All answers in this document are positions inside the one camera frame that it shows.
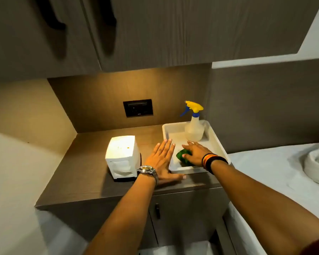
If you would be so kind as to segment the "person's left hand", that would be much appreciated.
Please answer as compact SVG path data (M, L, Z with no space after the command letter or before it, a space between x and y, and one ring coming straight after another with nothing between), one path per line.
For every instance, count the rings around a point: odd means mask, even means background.
M169 164L171 161L171 158L164 158L163 157L163 149L165 144L162 142L156 155L151 157L151 155L146 159L144 162L144 165L152 166L159 177L159 182L157 185L165 185L169 183L165 183L165 176L167 174L171 174L169 172Z

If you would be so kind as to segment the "person's right hand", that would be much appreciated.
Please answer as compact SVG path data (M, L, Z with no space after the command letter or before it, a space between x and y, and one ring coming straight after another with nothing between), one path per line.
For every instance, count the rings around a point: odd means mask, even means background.
M209 149L207 149L198 142L187 141L187 144L182 145L182 147L183 149L191 151L192 155L195 156L195 160L190 162L198 167L203 167L201 163L203 156L205 154L212 153Z

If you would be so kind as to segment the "green cleaning cloth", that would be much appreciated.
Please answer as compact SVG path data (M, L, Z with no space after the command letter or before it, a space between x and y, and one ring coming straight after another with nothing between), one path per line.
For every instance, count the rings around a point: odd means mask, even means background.
M192 155L191 151L187 149L182 149L179 151L176 155L176 157L179 159L180 164L182 167L193 167L194 164L192 164L190 161L188 161L186 158L183 157L184 154Z

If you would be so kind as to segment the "person's left forearm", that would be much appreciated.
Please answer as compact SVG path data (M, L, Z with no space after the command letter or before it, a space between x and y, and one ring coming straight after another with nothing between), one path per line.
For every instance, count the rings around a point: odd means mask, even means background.
M89 243L84 255L136 255L155 184L153 176L140 174Z

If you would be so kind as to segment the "person's right forearm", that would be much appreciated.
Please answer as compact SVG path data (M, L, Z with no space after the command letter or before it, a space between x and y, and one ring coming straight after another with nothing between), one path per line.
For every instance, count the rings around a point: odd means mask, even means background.
M222 161L211 167L267 255L299 255L319 240L319 218L309 210Z

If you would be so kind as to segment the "silver wristwatch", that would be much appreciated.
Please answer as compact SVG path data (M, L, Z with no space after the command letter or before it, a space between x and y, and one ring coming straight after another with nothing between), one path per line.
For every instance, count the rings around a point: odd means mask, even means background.
M157 184L159 182L159 177L157 175L156 170L152 166L143 165L143 166L140 166L139 168L137 168L136 171L137 171L137 174L149 174L149 175L152 175L153 178L155 179L155 182L156 182L155 186L157 186Z

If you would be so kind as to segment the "black orange wrist bands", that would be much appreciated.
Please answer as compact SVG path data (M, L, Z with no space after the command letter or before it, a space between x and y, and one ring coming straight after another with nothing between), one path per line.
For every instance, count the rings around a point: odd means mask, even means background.
M217 154L213 154L213 153L205 154L202 158L201 163L203 168L209 173L211 173L212 175L214 175L212 171L212 167L211 167L213 161L222 161L226 164L229 164L224 157L218 156Z

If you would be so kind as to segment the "white plastic tray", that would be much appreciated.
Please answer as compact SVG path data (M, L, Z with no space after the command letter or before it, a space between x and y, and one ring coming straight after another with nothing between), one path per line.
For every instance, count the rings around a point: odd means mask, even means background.
M204 147L208 148L213 153L225 158L228 164L231 164L231 160L215 134L213 128L206 120L201 120L201 124L204 126L204 134L202 139L198 142ZM188 122L169 123L162 125L163 138L172 139L175 144L173 156L170 160L169 170L175 174L194 174L202 173L206 170L202 167L188 166L181 162L177 157L177 153L183 149L182 145L187 144L187 138L185 137L185 126Z

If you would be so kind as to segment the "spray bottle with yellow trigger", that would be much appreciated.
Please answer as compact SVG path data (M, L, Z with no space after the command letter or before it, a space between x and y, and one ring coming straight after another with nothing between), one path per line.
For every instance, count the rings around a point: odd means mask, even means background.
M185 101L186 107L181 117L192 111L191 121L185 126L185 137L190 142L198 142L202 139L204 134L204 126L200 123L200 111L204 110L204 107L196 102Z

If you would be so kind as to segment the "white tissue box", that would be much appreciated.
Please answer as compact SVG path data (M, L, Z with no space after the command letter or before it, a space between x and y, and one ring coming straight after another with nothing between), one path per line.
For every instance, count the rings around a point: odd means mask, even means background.
M105 155L107 166L114 180L135 179L141 166L141 153L136 137L112 137Z

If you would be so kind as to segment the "grey wooden bedside cabinet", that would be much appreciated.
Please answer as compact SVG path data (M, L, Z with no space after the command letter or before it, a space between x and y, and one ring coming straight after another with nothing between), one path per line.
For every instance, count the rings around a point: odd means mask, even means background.
M119 200L132 186L115 182L105 160L112 137L136 136L143 159L163 140L162 125L80 133L73 140L51 180L36 202L38 210L58 217L86 241L91 241ZM161 219L154 206L159 203ZM162 185L153 194L140 249L210 241L219 254L235 255L223 220L229 199L208 172Z

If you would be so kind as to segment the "bed with white sheet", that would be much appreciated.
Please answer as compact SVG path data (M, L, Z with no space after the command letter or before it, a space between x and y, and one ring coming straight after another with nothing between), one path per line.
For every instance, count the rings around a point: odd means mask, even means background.
M319 218L319 184L306 176L307 154L319 143L280 146L230 154L238 171L291 198ZM236 255L267 255L247 222L230 202L224 215Z

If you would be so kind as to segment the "grey wooden headboard panel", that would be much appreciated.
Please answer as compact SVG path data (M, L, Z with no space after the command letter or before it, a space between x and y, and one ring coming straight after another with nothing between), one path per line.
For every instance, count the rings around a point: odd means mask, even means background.
M229 154L319 142L319 59L212 69L207 94Z

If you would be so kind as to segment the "grey wooden overhead cabinet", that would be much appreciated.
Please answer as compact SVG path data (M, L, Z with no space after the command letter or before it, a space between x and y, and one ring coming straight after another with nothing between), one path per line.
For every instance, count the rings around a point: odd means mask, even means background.
M319 0L0 0L0 83L296 54Z

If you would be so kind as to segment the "maroon sleeve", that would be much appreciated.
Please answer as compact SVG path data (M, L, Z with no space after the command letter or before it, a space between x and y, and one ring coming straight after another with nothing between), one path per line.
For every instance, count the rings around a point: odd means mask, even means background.
M303 248L299 255L319 255L319 240Z

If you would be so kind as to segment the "black wall socket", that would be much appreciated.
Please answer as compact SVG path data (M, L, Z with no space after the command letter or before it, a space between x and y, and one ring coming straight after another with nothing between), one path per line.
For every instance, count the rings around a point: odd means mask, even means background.
M151 99L124 101L123 106L127 118L153 115Z

